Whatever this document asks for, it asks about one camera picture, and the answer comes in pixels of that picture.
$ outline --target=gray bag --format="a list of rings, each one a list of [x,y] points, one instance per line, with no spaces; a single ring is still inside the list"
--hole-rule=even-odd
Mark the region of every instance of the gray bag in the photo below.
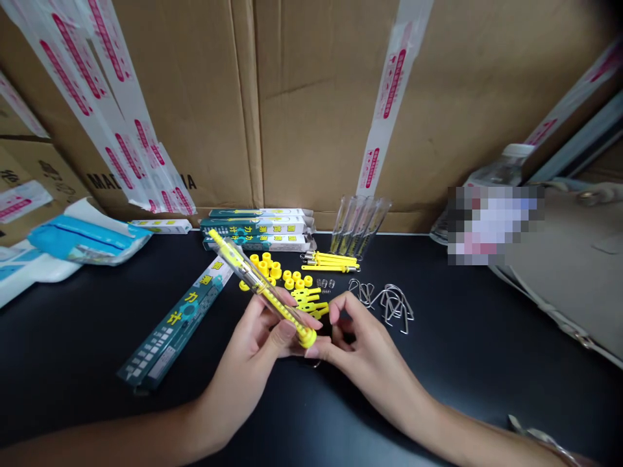
[[[544,231],[490,266],[565,333],[623,369],[623,185],[545,189]]]

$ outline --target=packing tape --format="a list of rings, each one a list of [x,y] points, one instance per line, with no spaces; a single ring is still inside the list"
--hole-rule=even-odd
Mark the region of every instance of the packing tape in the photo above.
[[[50,135],[45,131],[37,117],[31,112],[24,100],[18,94],[11,83],[9,83],[6,76],[0,71],[0,95],[5,98],[5,101],[11,106],[13,112],[15,112],[19,118],[24,122],[24,125],[28,129],[36,134],[39,138],[50,138]]]
[[[621,66],[623,58],[623,42],[612,43],[595,61],[589,70],[582,75],[577,83],[556,104],[556,107],[545,117],[537,128],[528,136],[525,144],[540,146],[567,120],[580,105],[588,99],[597,88],[609,80]]]
[[[0,3],[42,61],[128,201],[154,213],[195,213],[195,205],[170,157],[155,138],[110,2],[0,0]],[[110,30],[115,31],[114,37],[108,34]],[[112,92],[88,39],[95,46]],[[116,86],[118,82],[126,86]]]
[[[365,144],[357,184],[358,195],[372,196],[376,191],[413,61],[420,52],[432,7],[433,0],[400,0],[387,46],[372,127]]]

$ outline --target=clear plastic tube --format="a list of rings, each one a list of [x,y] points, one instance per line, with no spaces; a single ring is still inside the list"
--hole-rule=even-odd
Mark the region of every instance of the clear plastic tube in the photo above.
[[[378,206],[379,202],[380,200],[374,199],[374,197],[367,197],[367,199],[365,200],[363,210],[361,211],[361,215],[359,216],[357,225],[355,225],[355,229],[353,231],[352,239],[350,240],[346,255],[355,256],[355,251],[357,251],[361,246],[361,242],[363,241],[363,235],[365,234],[368,225],[370,225],[370,221],[372,220],[372,217],[376,211],[376,207]]]
[[[208,235],[216,242],[216,252],[229,264],[236,275],[241,278],[253,291],[260,295],[266,306],[277,316],[287,319],[297,329],[299,342],[303,348],[313,346],[316,341],[316,331],[308,327],[300,317],[300,311],[283,303],[279,293],[268,282],[268,279],[251,263],[251,260],[239,249],[229,237],[223,239],[214,229]]]
[[[370,223],[368,224],[368,227],[366,228],[365,233],[361,238],[360,245],[357,247],[357,250],[353,252],[354,257],[358,260],[361,261],[366,251],[368,251],[368,248],[370,248],[370,243],[378,232],[378,229],[381,227],[381,224],[385,220],[385,216],[389,212],[390,208],[391,200],[387,198],[381,198],[378,201],[372,219],[370,220]]]
[[[348,203],[352,202],[352,198],[342,196],[339,202],[339,209],[337,211],[336,226],[333,227],[333,234],[331,235],[331,247],[329,253],[335,254],[339,247],[339,242],[342,240],[342,228],[344,227],[344,219],[346,219],[346,212],[348,211]]]
[[[337,254],[346,256],[355,225],[359,221],[366,199],[366,197],[360,195],[350,199],[346,218],[344,219],[344,227],[342,228],[341,240],[337,248]]]

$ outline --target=black tabletop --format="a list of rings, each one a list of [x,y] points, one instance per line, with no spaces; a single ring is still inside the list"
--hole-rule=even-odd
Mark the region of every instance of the black tabletop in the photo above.
[[[319,248],[328,235],[316,235]],[[299,254],[275,253],[297,270]],[[36,284],[0,311],[0,446],[65,427],[174,407],[209,384],[249,294],[232,278],[158,391],[138,397],[115,372],[214,258],[198,232],[155,235],[128,263]],[[344,291],[348,274],[334,278]],[[427,237],[380,235],[357,275],[399,286],[415,313],[389,328],[438,400],[506,427],[506,414],[604,465],[623,464],[623,372],[563,334],[485,267],[448,266]],[[376,307],[377,316],[380,308]],[[393,429],[335,368],[277,362],[231,443],[199,464],[444,465]]]

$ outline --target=human hand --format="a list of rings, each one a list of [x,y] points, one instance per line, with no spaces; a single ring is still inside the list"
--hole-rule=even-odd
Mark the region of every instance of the human hand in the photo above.
[[[287,305],[296,307],[296,300],[285,289],[278,287],[277,291]],[[307,313],[299,315],[313,329],[323,326]],[[330,337],[318,336],[316,342],[330,340]],[[254,295],[234,330],[210,385],[196,402],[200,407],[195,413],[208,422],[206,429],[215,440],[213,452],[224,447],[253,412],[275,361],[290,355],[303,356],[304,353],[294,325],[279,318],[266,308],[260,296]]]
[[[434,400],[417,381],[389,333],[351,292],[329,303],[331,342],[320,341],[307,358],[320,358],[338,367],[372,406],[390,423],[409,435],[414,413],[428,410]],[[345,310],[352,320],[340,318]],[[348,344],[344,334],[354,334]]]

